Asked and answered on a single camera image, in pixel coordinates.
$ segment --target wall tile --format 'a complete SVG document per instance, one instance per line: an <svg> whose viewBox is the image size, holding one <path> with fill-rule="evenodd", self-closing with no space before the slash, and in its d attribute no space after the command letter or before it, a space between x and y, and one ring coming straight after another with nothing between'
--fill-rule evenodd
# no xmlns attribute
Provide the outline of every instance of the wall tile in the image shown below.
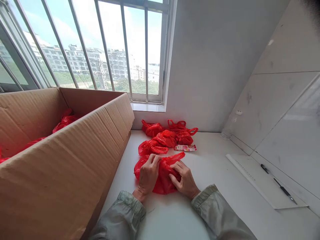
<svg viewBox="0 0 320 240"><path fill-rule="evenodd" d="M313 19L302 1L291 0L253 73L319 71L320 38Z"/></svg>
<svg viewBox="0 0 320 240"><path fill-rule="evenodd" d="M251 154L258 163L265 165L269 172L279 179L286 187L290 188L302 201L309 205L309 208L318 217L320 217L320 199L306 190L300 184L295 182L292 178L287 176L276 166L268 162L265 158L259 155L257 152Z"/></svg>
<svg viewBox="0 0 320 240"><path fill-rule="evenodd" d="M320 198L320 78L299 98L256 151Z"/></svg>
<svg viewBox="0 0 320 240"><path fill-rule="evenodd" d="M234 135L255 149L289 110L318 72L252 75L234 111L238 118Z"/></svg>

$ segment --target red plastic bag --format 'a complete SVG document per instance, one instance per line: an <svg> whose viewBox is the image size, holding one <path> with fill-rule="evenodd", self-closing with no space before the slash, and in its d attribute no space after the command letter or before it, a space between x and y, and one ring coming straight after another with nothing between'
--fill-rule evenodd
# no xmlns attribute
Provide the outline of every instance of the red plastic bag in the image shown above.
<svg viewBox="0 0 320 240"><path fill-rule="evenodd" d="M177 191L176 187L173 185L171 179L169 178L169 174L172 174L176 177L176 179L180 182L181 176L179 173L177 173L175 170L173 170L170 165L174 164L177 161L180 161L182 158L184 158L185 153L181 152L176 155L170 156L170 157L163 157L160 165L159 165L159 175L157 182L153 188L154 193L158 194L169 194ZM140 168L143 164L146 163L148 160L149 155L146 155L137 162L136 166L134 167L134 175L139 180L140 178Z"/></svg>
<svg viewBox="0 0 320 240"><path fill-rule="evenodd" d="M177 145L176 134L169 130L165 130L162 133L158 133L152 140L155 140L166 147L173 148L175 145Z"/></svg>
<svg viewBox="0 0 320 240"><path fill-rule="evenodd" d="M31 147L33 144L36 144L37 142L40 142L41 140L45 139L46 137L41 137L36 140L33 140L31 142L28 142L19 152L22 152L23 150ZM0 163L3 163L5 160L8 160L9 158L0 158Z"/></svg>
<svg viewBox="0 0 320 240"><path fill-rule="evenodd" d="M198 128L188 129L186 127L185 121L179 121L174 123L171 119L168 120L169 130L176 133L177 144L180 145L191 145L193 139L191 136L195 135L198 131Z"/></svg>
<svg viewBox="0 0 320 240"><path fill-rule="evenodd" d="M23 150L27 149L28 147L31 147L33 144L36 144L37 142L40 142L41 140L45 139L46 137L41 137L36 140L33 140L31 142L28 142L19 152L22 152Z"/></svg>
<svg viewBox="0 0 320 240"><path fill-rule="evenodd" d="M1 148L0 148L0 163L3 163L5 160L8 160L9 158L1 158Z"/></svg>
<svg viewBox="0 0 320 240"><path fill-rule="evenodd" d="M177 144L180 145L191 145L193 139L191 136L195 135L198 131L198 128L186 129L185 131L176 132Z"/></svg>
<svg viewBox="0 0 320 240"><path fill-rule="evenodd" d="M179 121L177 123L174 123L171 119L169 119L168 125L169 125L169 130L174 132L181 131L181 130L183 131L187 129L186 128L187 123L185 121Z"/></svg>
<svg viewBox="0 0 320 240"><path fill-rule="evenodd" d="M160 123L146 123L145 120L142 120L142 131L149 137L155 137L158 133L166 130Z"/></svg>
<svg viewBox="0 0 320 240"><path fill-rule="evenodd" d="M163 153L167 154L167 147L162 147L160 143L154 140L144 141L139 145L138 152L140 156L150 155L151 153Z"/></svg>
<svg viewBox="0 0 320 240"><path fill-rule="evenodd" d="M56 131L59 131L60 129L64 128L65 126L68 126L69 124L75 122L79 118L76 117L75 115L71 115L72 109L69 108L67 109L62 116L61 122L52 130L52 133L55 133Z"/></svg>

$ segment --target plastic bottle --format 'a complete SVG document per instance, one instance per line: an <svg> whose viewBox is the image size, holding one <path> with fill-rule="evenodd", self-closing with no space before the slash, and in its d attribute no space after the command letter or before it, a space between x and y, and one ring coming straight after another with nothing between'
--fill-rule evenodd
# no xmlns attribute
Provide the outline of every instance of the plastic bottle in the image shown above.
<svg viewBox="0 0 320 240"><path fill-rule="evenodd" d="M234 126L236 124L236 121L238 117L242 114L241 111L236 111L230 115L230 118L228 119L225 127L222 129L221 137L224 140L228 140L233 135Z"/></svg>

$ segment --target gray jacket sleeve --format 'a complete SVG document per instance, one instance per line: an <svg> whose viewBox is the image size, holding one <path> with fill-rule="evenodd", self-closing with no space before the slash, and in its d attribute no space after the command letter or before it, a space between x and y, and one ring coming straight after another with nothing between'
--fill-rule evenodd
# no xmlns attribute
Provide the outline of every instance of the gray jacket sleeve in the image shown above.
<svg viewBox="0 0 320 240"><path fill-rule="evenodd" d="M205 221L211 240L255 239L247 225L232 210L215 185L208 186L191 202Z"/></svg>
<svg viewBox="0 0 320 240"><path fill-rule="evenodd" d="M142 203L131 193L121 191L117 200L93 228L89 240L134 240L145 215Z"/></svg>

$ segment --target pen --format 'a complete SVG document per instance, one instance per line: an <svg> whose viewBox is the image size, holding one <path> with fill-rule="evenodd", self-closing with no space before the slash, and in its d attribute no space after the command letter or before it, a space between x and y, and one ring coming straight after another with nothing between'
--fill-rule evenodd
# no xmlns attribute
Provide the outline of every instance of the pen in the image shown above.
<svg viewBox="0 0 320 240"><path fill-rule="evenodd" d="M266 173L268 173L268 169L267 169L263 164L261 164L260 166L262 167L263 170L266 171Z"/></svg>
<svg viewBox="0 0 320 240"><path fill-rule="evenodd" d="M296 201L291 197L290 193L288 193L288 191L284 187L282 187L280 183L278 183L278 184L279 184L281 190L291 199L291 201L294 202L295 204L297 204Z"/></svg>

